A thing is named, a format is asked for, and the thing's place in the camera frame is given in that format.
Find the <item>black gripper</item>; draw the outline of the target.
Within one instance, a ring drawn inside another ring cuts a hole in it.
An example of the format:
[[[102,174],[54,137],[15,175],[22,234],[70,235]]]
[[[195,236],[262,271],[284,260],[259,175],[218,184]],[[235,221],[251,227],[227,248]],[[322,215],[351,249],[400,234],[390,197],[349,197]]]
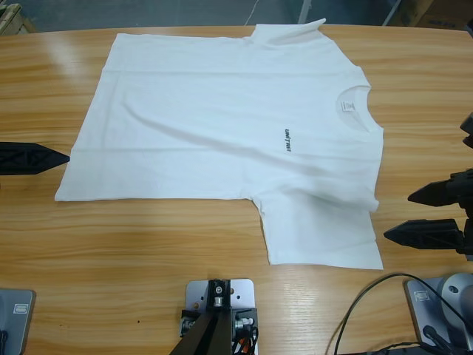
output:
[[[427,206],[448,206],[458,203],[466,212],[463,251],[472,259],[472,169],[450,175],[448,180],[428,183],[413,192],[408,201]],[[408,220],[384,232],[384,237],[414,249],[462,248],[462,231],[454,219]]]

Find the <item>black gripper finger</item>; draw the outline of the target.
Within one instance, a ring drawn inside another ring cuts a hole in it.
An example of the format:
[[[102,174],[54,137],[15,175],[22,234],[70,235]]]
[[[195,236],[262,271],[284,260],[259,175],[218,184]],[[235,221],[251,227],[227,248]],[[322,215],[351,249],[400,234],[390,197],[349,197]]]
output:
[[[1,175],[37,175],[68,162],[68,155],[37,143],[1,142]]]

